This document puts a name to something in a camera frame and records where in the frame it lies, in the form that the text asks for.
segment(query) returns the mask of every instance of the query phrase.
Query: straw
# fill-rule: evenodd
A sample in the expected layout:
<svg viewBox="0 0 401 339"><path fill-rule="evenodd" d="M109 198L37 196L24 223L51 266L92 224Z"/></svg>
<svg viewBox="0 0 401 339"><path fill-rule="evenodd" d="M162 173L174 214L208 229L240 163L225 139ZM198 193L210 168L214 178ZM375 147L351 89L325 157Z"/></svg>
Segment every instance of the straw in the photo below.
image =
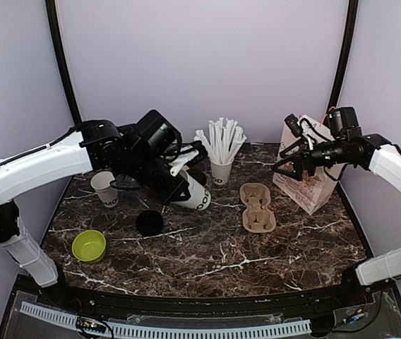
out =
<svg viewBox="0 0 401 339"><path fill-rule="evenodd" d="M220 117L217 121L208 122L208 131L207 139L203 130L197 130L194 140L204 145L208 157L214 163L219 165L231 163L246 140L238 122Z"/></svg>

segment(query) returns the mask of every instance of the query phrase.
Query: black frame pole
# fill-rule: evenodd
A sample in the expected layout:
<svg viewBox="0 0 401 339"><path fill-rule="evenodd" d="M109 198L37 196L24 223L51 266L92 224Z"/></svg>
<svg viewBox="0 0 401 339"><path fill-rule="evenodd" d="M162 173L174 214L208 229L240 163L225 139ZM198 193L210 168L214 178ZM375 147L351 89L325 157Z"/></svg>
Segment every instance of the black frame pole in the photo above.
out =
<svg viewBox="0 0 401 339"><path fill-rule="evenodd" d="M349 51L353 40L354 26L356 24L357 6L359 0L349 0L347 22L345 23L345 32L343 33L342 49L340 50L339 62L335 73L333 90L330 94L327 110L336 107L339 101L340 91L342 90L345 71L347 70Z"/></svg>
<svg viewBox="0 0 401 339"><path fill-rule="evenodd" d="M50 27L50 33L52 35L54 54L56 56L56 62L58 63L59 75L61 76L64 92L66 93L68 108L71 111L73 123L78 124L82 122L82 119L80 110L78 109L78 105L76 103L71 77L68 73L66 56L64 54L64 48L62 45L61 32L59 31L55 0L45 0L45 4L47 6L48 24Z"/></svg>

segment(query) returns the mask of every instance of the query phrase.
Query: black cup lid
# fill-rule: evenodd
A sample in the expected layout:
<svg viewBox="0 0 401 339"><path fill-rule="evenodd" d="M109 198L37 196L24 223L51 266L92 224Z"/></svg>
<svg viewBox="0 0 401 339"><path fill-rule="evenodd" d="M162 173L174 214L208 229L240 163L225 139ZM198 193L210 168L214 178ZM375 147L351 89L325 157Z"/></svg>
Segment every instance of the black cup lid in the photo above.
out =
<svg viewBox="0 0 401 339"><path fill-rule="evenodd" d="M145 210L136 218L136 229L144 237L151 237L161 233L163 224L163 217L156 210Z"/></svg>

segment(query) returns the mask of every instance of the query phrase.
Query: cup of straws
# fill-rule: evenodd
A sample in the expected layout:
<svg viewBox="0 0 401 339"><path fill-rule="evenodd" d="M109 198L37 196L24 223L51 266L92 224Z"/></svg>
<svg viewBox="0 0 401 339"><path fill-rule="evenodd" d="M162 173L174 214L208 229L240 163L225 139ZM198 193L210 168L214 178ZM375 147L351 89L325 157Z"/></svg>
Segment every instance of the cup of straws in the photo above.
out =
<svg viewBox="0 0 401 339"><path fill-rule="evenodd" d="M243 129L232 119L219 118L208 122L209 138L202 129L196 131L195 141L201 141L210 158L213 182L225 185L230 178L235 155L246 140Z"/></svg>

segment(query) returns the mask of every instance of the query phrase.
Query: white paper bag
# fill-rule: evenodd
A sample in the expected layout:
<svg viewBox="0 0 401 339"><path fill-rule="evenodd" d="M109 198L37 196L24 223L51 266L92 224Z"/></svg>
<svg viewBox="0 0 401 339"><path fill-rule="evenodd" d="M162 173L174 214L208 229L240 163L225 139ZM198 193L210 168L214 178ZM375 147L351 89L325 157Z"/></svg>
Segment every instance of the white paper bag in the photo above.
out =
<svg viewBox="0 0 401 339"><path fill-rule="evenodd" d="M317 132L319 132L321 135L333 140L328 127L321 125L318 121L313 120L306 115L303 115L300 119L303 118L308 119L312 123L312 126L315 128L315 130L317 130ZM315 138L319 143L324 142L324 140L312 132L310 128L306 133ZM289 128L285 125L284 131L282 132L282 140L280 141L279 151L289 147L297 140L298 138L295 138ZM297 151L298 148L296 147L294 150L291 150L288 155ZM343 164L335 165L332 168L327 168L326 170L332 177L337 178L340 175L343 166ZM289 171L292 170L291 164L286 164L281 168ZM337 183L326 175L322 167L317 167L313 177L309 177L307 172L304 171L302 182L298 182L295 179L278 173L274 173L273 182L286 194L288 194L290 198L295 200L298 205L300 205L309 215L312 215L313 212L328 202Z"/></svg>

